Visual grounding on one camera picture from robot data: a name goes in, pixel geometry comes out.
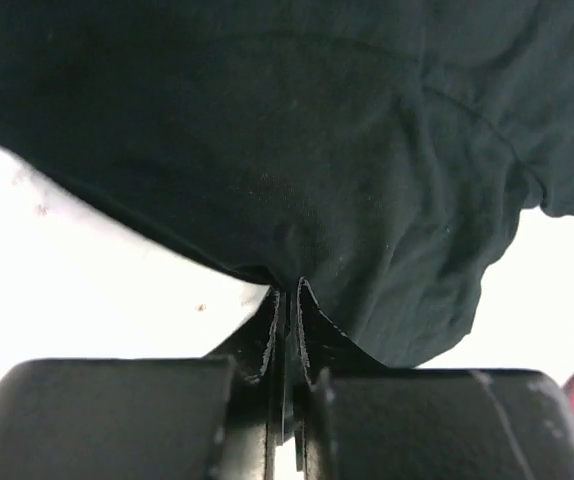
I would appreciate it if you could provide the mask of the black t-shirt blue logo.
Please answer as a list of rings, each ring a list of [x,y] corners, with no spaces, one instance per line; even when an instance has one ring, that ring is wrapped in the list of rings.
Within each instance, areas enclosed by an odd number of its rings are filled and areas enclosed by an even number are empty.
[[[0,146],[416,366],[574,216],[574,1],[0,1]]]

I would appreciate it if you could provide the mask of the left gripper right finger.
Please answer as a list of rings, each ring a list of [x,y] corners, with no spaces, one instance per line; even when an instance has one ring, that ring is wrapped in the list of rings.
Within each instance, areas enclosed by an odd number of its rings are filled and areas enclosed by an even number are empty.
[[[387,367],[358,347],[322,311],[310,282],[291,296],[291,385],[298,469],[307,479],[339,479],[339,440],[333,426],[334,381],[381,375]]]

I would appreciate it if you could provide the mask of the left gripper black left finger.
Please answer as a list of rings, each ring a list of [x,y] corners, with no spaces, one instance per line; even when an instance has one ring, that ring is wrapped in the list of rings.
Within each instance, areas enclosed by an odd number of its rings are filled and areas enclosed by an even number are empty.
[[[271,290],[252,317],[207,354],[235,367],[224,426],[220,479],[272,479],[283,440],[284,331],[281,294]]]

